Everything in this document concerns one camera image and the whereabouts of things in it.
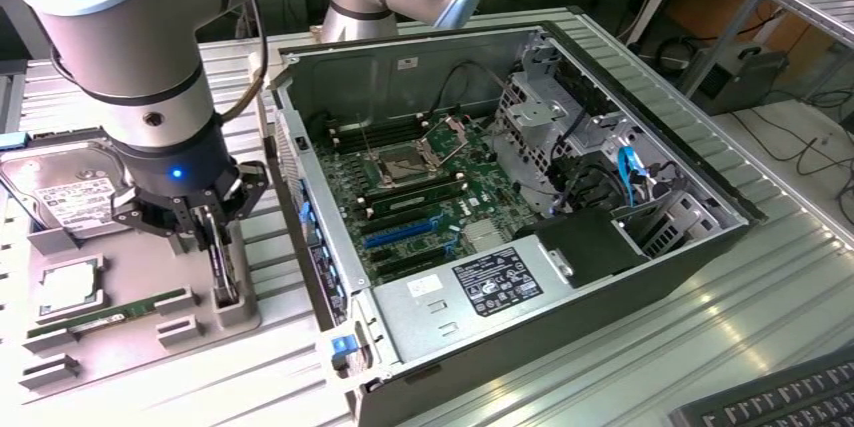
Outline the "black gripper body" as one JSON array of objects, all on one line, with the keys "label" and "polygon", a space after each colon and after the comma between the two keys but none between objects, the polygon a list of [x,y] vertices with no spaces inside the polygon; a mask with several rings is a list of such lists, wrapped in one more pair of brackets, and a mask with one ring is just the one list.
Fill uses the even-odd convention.
[{"label": "black gripper body", "polygon": [[222,120],[211,119],[180,143],[132,146],[112,140],[132,178],[136,203],[170,207],[174,198],[223,197],[238,182],[239,169],[228,154]]}]

